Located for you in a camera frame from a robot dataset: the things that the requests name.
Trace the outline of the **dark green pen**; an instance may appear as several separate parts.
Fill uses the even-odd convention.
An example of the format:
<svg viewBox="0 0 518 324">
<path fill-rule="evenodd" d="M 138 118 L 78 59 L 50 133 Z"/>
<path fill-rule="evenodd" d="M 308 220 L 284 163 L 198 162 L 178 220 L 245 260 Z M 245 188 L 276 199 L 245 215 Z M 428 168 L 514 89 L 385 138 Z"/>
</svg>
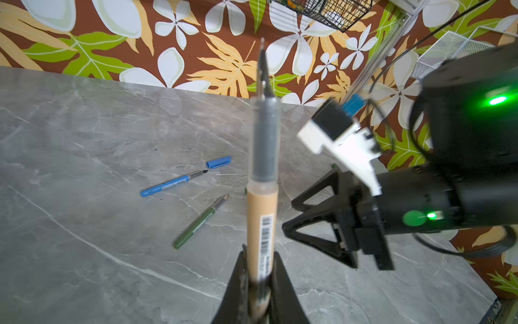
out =
<svg viewBox="0 0 518 324">
<path fill-rule="evenodd" d="M 188 240 L 216 213 L 218 208 L 229 199 L 230 195 L 225 194 L 219 197 L 212 205 L 205 209 L 173 242 L 177 250 L 183 247 Z"/>
</svg>

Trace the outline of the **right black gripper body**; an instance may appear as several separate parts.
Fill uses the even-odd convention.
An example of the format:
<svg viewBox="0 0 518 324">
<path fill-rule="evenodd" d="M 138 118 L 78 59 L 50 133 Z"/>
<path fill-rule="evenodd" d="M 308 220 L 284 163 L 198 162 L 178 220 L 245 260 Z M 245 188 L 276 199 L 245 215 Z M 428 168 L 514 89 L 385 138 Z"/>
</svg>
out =
<svg viewBox="0 0 518 324">
<path fill-rule="evenodd" d="M 374 259 L 381 271 L 395 268 L 388 237 L 397 234 L 440 232 L 460 223 L 461 203 L 454 187 L 429 166 L 411 167 L 379 175 L 380 196 L 348 171 L 332 165 L 331 214 L 333 259 L 357 269 L 357 254 Z"/>
</svg>

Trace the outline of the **beige pen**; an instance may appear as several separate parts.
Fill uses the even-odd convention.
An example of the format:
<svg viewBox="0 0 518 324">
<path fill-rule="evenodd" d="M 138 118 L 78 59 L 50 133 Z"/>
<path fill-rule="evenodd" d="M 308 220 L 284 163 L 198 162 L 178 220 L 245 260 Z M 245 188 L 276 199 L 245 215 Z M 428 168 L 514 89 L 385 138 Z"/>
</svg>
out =
<svg viewBox="0 0 518 324">
<path fill-rule="evenodd" d="M 251 323 L 265 321 L 271 298 L 275 222 L 279 197 L 278 168 L 281 108 L 269 82 L 267 49 L 261 40 L 256 97 L 251 105 L 247 192 L 248 309 Z"/>
</svg>

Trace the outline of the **blue pen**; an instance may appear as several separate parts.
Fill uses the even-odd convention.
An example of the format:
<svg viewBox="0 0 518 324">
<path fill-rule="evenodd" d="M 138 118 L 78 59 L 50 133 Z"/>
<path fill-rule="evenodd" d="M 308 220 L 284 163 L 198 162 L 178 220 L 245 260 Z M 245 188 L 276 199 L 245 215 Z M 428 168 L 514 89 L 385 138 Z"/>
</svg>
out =
<svg viewBox="0 0 518 324">
<path fill-rule="evenodd" d="M 142 190 L 140 192 L 140 196 L 149 197 L 153 194 L 160 193 L 160 192 L 167 190 L 169 188 L 172 188 L 174 186 L 178 186 L 180 184 L 189 182 L 190 180 L 197 178 L 201 175 L 204 175 L 207 172 L 208 172 L 208 170 L 198 170 L 198 171 L 194 171 L 192 173 L 186 174 L 186 175 L 176 177 L 174 179 L 168 180 L 166 182 L 163 182 L 163 183 L 160 183 L 160 184 L 157 184 L 157 185 L 154 185 L 147 189 Z"/>
</svg>

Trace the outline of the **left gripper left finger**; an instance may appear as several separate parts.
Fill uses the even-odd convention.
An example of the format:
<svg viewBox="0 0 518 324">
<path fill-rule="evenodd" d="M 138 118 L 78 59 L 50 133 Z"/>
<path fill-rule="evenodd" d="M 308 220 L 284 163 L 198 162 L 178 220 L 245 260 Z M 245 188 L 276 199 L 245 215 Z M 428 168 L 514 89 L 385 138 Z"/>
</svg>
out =
<svg viewBox="0 0 518 324">
<path fill-rule="evenodd" d="M 212 324 L 245 324 L 249 322 L 249 273 L 247 246 L 242 245 L 227 289 Z"/>
</svg>

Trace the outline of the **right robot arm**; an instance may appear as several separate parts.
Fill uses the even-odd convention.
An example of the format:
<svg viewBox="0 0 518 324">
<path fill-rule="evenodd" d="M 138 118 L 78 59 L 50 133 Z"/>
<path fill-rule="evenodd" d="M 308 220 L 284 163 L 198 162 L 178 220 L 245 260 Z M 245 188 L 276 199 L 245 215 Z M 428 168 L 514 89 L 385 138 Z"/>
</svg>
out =
<svg viewBox="0 0 518 324">
<path fill-rule="evenodd" d="M 426 113 L 433 150 L 426 163 L 376 174 L 381 148 L 369 129 L 327 99 L 299 131 L 313 153 L 327 149 L 334 167 L 292 201 L 299 215 L 284 234 L 355 269 L 357 252 L 394 268 L 386 237 L 500 226 L 493 245 L 462 253 L 491 258 L 513 247 L 517 233 L 517 45 L 449 60 L 426 76 L 411 109 Z"/>
</svg>

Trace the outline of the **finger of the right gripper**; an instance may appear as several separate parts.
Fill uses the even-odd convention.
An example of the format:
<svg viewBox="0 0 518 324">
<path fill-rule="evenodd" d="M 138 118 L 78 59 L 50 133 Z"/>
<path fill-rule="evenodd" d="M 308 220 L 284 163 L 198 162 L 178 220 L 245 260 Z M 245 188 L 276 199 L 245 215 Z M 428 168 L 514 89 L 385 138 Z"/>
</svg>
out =
<svg viewBox="0 0 518 324">
<path fill-rule="evenodd" d="M 339 168 L 333 168 L 330 172 L 310 186 L 302 194 L 291 201 L 291 206 L 303 213 L 340 213 L 343 209 L 340 196 L 340 177 L 343 172 Z M 325 188 L 331 187 L 333 195 L 318 205 L 306 204 L 306 201 L 314 197 Z"/>
<path fill-rule="evenodd" d="M 321 222 L 331 225 L 336 239 L 335 242 L 299 232 L 301 228 Z M 307 210 L 293 220 L 283 223 L 282 230 L 287 238 L 314 248 L 351 269 L 358 268 L 358 241 L 354 228 L 348 222 L 340 220 L 336 214 L 330 211 L 315 212 Z"/>
</svg>

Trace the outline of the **blue pen cap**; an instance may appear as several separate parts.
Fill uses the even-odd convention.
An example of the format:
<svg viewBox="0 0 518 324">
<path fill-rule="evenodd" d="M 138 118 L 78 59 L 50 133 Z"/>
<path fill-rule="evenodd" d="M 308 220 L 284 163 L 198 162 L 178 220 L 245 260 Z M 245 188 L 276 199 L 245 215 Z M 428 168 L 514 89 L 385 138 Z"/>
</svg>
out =
<svg viewBox="0 0 518 324">
<path fill-rule="evenodd" d="M 217 169 L 219 167 L 223 167 L 223 166 L 229 165 L 231 163 L 231 161 L 232 161 L 231 156 L 221 157 L 221 158 L 213 159 L 213 160 L 210 160 L 210 161 L 206 162 L 206 167 L 209 170 L 214 170 L 214 169 Z"/>
</svg>

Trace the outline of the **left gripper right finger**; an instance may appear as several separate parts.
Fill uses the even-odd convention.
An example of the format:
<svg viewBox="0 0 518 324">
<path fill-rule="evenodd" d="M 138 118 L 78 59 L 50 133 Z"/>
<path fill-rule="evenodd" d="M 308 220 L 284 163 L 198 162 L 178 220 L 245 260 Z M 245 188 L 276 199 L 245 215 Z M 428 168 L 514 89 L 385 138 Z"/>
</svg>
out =
<svg viewBox="0 0 518 324">
<path fill-rule="evenodd" d="M 280 254 L 274 252 L 273 256 L 270 283 L 271 301 L 268 307 L 270 323 L 309 324 L 310 321 L 299 303 Z"/>
</svg>

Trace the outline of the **white mesh basket right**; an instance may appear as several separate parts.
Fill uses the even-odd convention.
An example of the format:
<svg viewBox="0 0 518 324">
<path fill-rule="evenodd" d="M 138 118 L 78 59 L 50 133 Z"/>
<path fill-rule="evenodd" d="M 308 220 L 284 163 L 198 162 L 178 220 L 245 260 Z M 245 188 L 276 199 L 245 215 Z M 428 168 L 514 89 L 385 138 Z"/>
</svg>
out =
<svg viewBox="0 0 518 324">
<path fill-rule="evenodd" d="M 517 26 L 517 21 L 511 23 L 509 30 L 513 28 L 513 24 Z M 412 78 L 422 81 L 425 76 L 438 69 L 444 62 L 461 59 L 474 53 L 485 51 L 495 47 L 487 42 L 478 41 L 475 35 L 479 31 L 496 32 L 504 37 L 511 37 L 511 40 L 517 38 L 517 32 L 506 31 L 503 28 L 495 29 L 487 26 L 477 27 L 468 37 L 447 31 L 436 43 L 430 46 L 417 60 Z"/>
</svg>

